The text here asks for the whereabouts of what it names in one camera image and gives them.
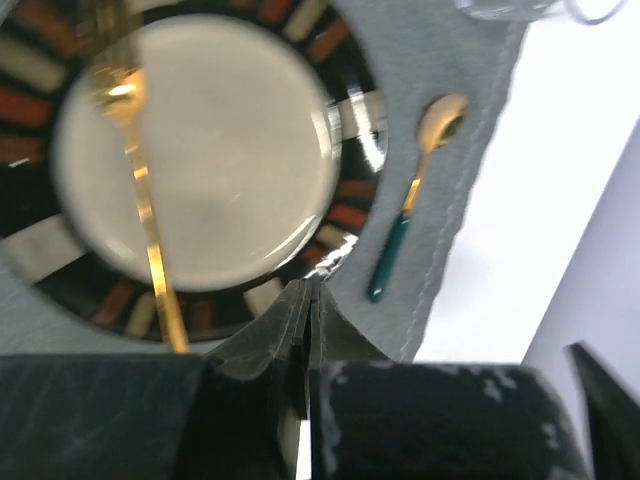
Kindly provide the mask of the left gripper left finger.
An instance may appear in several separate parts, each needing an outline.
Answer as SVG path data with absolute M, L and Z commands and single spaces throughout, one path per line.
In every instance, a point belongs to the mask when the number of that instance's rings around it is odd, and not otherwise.
M 292 479 L 311 281 L 205 355 L 1 360 L 5 479 Z

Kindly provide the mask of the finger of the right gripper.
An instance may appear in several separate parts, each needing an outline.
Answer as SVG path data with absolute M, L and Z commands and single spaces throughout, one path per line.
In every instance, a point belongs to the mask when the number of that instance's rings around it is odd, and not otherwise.
M 639 404 L 584 342 L 568 346 L 586 406 L 597 479 L 639 477 Z

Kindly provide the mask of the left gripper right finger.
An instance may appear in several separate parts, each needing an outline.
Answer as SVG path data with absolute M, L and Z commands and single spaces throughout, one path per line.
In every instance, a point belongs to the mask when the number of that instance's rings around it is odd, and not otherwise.
M 513 364 L 399 363 L 320 287 L 310 313 L 315 479 L 585 479 L 557 392 Z

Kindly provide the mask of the dark rimmed dinner plate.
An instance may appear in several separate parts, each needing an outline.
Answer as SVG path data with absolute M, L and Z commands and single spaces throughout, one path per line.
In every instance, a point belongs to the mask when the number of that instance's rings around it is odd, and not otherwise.
M 129 78 L 168 279 L 191 342 L 331 275 L 386 160 L 380 93 L 330 1 L 5 1 L 1 255 L 76 320 L 157 342 L 128 143 Z

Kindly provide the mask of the gold fork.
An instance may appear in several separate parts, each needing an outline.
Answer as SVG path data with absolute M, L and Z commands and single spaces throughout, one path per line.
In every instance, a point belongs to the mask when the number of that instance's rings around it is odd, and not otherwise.
M 166 275 L 154 217 L 150 169 L 137 120 L 147 101 L 144 68 L 135 38 L 137 14 L 126 1 L 80 1 L 78 33 L 91 73 L 91 92 L 101 113 L 122 130 L 130 163 L 136 208 L 163 338 L 177 353 L 190 344 L 176 294 Z

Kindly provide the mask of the grey cloth placemat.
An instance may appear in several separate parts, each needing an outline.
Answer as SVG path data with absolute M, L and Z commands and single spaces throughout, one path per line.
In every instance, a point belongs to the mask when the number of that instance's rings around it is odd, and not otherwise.
M 503 110 L 525 33 L 450 1 L 330 1 L 364 50 L 386 119 L 386 160 L 368 221 L 329 276 L 338 311 L 394 359 L 413 358 L 470 190 Z M 158 352 L 83 323 L 24 283 L 1 255 L 3 354 Z

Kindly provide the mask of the clear drinking glass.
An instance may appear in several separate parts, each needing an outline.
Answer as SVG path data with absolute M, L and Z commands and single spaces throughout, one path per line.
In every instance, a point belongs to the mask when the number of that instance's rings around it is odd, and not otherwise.
M 476 1 L 456 0 L 454 6 L 475 20 L 532 23 L 547 18 L 567 17 L 584 26 L 610 20 L 627 1 Z

